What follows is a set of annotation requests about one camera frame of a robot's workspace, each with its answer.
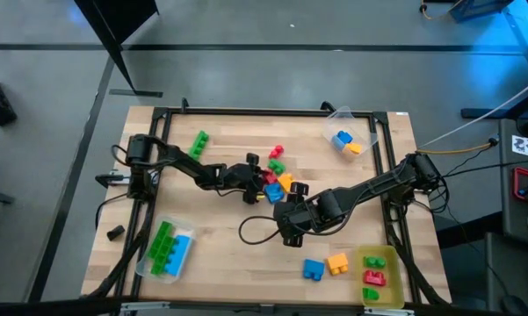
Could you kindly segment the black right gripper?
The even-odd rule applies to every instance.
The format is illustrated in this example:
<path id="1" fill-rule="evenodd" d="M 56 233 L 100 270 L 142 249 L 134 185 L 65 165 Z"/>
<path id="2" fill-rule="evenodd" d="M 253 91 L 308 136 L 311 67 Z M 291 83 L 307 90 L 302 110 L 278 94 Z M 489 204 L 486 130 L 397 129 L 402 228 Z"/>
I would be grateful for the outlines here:
<path id="1" fill-rule="evenodd" d="M 305 183 L 292 182 L 289 193 L 290 201 L 304 201 L 309 186 Z M 273 208 L 273 218 L 277 223 L 283 245 L 301 248 L 304 233 L 315 233 L 316 205 L 312 202 L 277 202 Z"/>

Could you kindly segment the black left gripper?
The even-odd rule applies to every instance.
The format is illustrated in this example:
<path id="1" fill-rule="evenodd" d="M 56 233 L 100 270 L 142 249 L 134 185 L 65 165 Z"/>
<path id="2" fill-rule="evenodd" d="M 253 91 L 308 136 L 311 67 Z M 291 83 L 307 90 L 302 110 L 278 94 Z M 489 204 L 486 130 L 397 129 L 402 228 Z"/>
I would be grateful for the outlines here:
<path id="1" fill-rule="evenodd" d="M 259 155 L 253 153 L 246 154 L 245 163 L 237 163 L 222 173 L 223 189 L 240 189 L 250 192 L 259 192 L 264 188 L 264 181 L 261 177 L 263 171 L 257 166 L 259 164 Z M 257 202 L 257 194 L 245 191 L 242 194 L 242 201 L 248 205 Z"/>

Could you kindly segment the blue square building block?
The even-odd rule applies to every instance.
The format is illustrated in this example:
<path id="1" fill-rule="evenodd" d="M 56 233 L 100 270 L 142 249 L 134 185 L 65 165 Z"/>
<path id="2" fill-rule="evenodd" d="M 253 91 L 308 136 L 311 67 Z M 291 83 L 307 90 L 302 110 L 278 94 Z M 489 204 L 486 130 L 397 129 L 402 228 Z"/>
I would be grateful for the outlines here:
<path id="1" fill-rule="evenodd" d="M 324 274 L 325 264 L 311 259 L 305 259 L 303 262 L 302 275 L 306 279 L 321 281 Z"/>
<path id="2" fill-rule="evenodd" d="M 330 142 L 338 152 L 342 152 L 344 147 L 351 143 L 353 140 L 352 136 L 345 131 L 338 131 L 330 138 Z"/>
<path id="3" fill-rule="evenodd" d="M 279 183 L 270 183 L 266 185 L 264 187 L 264 194 L 272 205 L 282 201 L 285 197 L 285 192 Z"/>

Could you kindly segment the long green building block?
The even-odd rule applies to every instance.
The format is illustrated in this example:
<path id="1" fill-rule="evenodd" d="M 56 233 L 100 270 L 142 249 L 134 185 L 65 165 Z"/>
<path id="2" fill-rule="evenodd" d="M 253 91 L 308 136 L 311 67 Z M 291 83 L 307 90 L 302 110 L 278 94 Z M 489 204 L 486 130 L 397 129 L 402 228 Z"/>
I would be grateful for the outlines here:
<path id="1" fill-rule="evenodd" d="M 166 258 L 172 249 L 174 226 L 163 221 L 159 226 L 155 238 L 148 250 L 148 258 L 155 260 L 158 257 Z"/>
<path id="2" fill-rule="evenodd" d="M 155 260 L 151 259 L 153 261 L 152 262 L 152 266 L 150 268 L 150 273 L 151 274 L 160 275 L 160 274 L 162 274 L 164 272 L 164 266 L 166 265 L 166 263 L 168 261 L 168 257 L 172 253 L 175 244 L 176 244 L 176 239 L 173 237 L 172 249 L 171 249 L 170 253 L 168 254 L 168 256 L 166 258 L 158 257 Z"/>
<path id="3" fill-rule="evenodd" d="M 188 155 L 195 161 L 198 161 L 208 141 L 209 135 L 205 131 L 200 130 L 188 151 Z"/>

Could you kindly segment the long blue building block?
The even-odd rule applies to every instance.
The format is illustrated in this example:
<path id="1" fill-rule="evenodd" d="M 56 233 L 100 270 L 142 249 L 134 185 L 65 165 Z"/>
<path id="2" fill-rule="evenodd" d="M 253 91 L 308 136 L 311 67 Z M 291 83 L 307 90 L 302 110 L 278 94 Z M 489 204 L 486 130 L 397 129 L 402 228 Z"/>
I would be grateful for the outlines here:
<path id="1" fill-rule="evenodd" d="M 191 245 L 192 238 L 190 236 L 182 234 L 176 236 L 163 268 L 166 274 L 174 277 L 180 276 Z"/>

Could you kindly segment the clear plastic container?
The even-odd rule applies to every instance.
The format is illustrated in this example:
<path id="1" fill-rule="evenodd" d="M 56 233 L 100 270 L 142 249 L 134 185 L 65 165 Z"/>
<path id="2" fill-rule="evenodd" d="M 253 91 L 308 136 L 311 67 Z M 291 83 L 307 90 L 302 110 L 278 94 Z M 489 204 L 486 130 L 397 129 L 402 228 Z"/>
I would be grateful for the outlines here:
<path id="1" fill-rule="evenodd" d="M 152 266 L 152 260 L 150 258 L 148 258 L 148 250 L 153 242 L 153 239 L 155 238 L 156 236 L 156 233 L 159 229 L 159 226 L 161 225 L 161 223 L 163 221 L 167 221 L 167 222 L 170 222 L 173 226 L 174 226 L 174 231 L 173 231 L 173 237 L 176 238 L 177 235 L 188 235 L 192 238 L 192 245 L 190 247 L 190 250 L 192 249 L 192 246 L 194 244 L 194 241 L 195 241 L 195 229 L 194 229 L 194 226 L 191 225 L 190 223 L 182 220 L 182 219 L 178 219 L 178 218 L 175 218 L 175 217 L 171 217 L 169 215 L 158 215 L 156 218 L 155 218 L 155 222 L 154 222 L 154 232 L 151 234 L 151 237 L 150 237 L 150 240 L 148 242 L 148 247 L 147 247 L 147 251 L 146 251 L 146 254 L 143 255 L 141 257 L 141 259 L 138 261 L 137 263 L 137 266 L 135 268 L 135 273 L 141 277 L 146 277 L 146 278 L 149 278 L 149 279 L 153 279 L 153 280 L 156 280 L 158 282 L 162 282 L 162 283 L 165 283 L 165 284 L 172 284 L 174 282 L 176 282 L 180 277 L 181 277 L 181 274 L 184 270 L 184 266 L 187 262 L 187 259 L 188 259 L 188 256 L 185 260 L 185 263 L 184 263 L 184 266 L 181 270 L 181 274 L 180 276 L 178 277 L 173 277 L 169 274 L 166 274 L 165 272 L 163 272 L 162 274 L 160 275 L 153 275 L 150 273 L 150 268 Z"/>
<path id="2" fill-rule="evenodd" d="M 351 143 L 357 143 L 361 146 L 361 154 L 352 154 L 345 147 L 342 152 L 335 150 L 330 138 L 338 131 L 349 133 L 353 138 Z M 322 136 L 333 147 L 334 151 L 348 162 L 356 161 L 359 156 L 364 155 L 378 142 L 378 135 L 372 131 L 370 119 L 353 114 L 347 106 L 341 107 L 326 118 Z"/>

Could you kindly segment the yellow plastic container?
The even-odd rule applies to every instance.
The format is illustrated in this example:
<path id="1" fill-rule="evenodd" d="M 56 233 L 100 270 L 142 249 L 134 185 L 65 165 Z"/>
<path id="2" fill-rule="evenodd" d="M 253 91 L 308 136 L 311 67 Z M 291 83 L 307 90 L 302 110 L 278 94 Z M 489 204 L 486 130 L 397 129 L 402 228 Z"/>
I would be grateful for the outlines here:
<path id="1" fill-rule="evenodd" d="M 387 265 L 384 269 L 369 269 L 364 265 L 365 256 L 384 257 L 387 261 Z M 399 267 L 399 256 L 393 246 L 359 246 L 356 250 L 356 270 L 358 297 L 365 306 L 382 309 L 401 309 L 404 307 L 405 300 Z M 365 284 L 363 282 L 363 275 L 366 270 L 381 271 L 387 280 L 387 284 L 385 286 Z M 380 299 L 375 302 L 365 302 L 362 296 L 362 289 L 364 287 L 375 289 L 380 294 Z"/>

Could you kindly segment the black desk leg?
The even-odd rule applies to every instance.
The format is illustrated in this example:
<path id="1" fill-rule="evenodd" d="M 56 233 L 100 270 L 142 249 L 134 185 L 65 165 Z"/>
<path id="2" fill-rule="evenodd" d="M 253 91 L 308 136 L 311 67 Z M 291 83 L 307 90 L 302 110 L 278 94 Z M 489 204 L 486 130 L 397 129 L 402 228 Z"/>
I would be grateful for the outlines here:
<path id="1" fill-rule="evenodd" d="M 463 119 L 528 119 L 528 87 L 495 109 L 463 108 Z"/>

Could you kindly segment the blue box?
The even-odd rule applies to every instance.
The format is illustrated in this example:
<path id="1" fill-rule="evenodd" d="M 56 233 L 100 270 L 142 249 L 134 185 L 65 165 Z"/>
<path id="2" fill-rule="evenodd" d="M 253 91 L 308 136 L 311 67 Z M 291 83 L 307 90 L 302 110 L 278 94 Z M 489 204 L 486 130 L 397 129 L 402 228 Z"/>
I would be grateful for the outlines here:
<path id="1" fill-rule="evenodd" d="M 456 22 L 500 13 L 514 0 L 458 0 L 448 11 Z"/>

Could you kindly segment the black metal table frame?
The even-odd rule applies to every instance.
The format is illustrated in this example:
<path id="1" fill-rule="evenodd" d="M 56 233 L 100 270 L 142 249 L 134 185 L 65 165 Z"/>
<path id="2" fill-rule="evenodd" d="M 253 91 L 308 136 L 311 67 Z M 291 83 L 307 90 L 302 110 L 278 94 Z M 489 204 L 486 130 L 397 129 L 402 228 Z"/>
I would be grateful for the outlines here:
<path id="1" fill-rule="evenodd" d="M 358 115 L 370 119 L 380 133 L 380 143 L 353 162 L 339 157 L 322 137 L 328 114 L 320 110 L 189 108 L 182 114 L 178 109 L 134 106 L 128 111 L 120 145 L 137 133 L 155 133 L 187 148 L 203 130 L 209 143 L 202 161 L 233 164 L 242 162 L 247 153 L 265 158 L 279 144 L 286 150 L 287 170 L 317 193 L 360 183 L 387 169 L 390 158 L 401 160 L 415 151 L 407 114 L 365 111 Z M 153 211 L 193 225 L 192 250 L 176 282 L 158 282 L 129 268 L 123 293 L 173 304 L 352 308 L 361 303 L 355 266 L 316 282 L 303 277 L 303 262 L 340 253 L 354 261 L 359 246 L 386 240 L 381 202 L 376 198 L 360 205 L 342 231 L 308 236 L 301 248 L 289 248 L 276 233 L 270 204 L 247 205 L 236 193 L 220 197 L 200 190 L 188 176 L 169 168 L 162 173 Z"/>

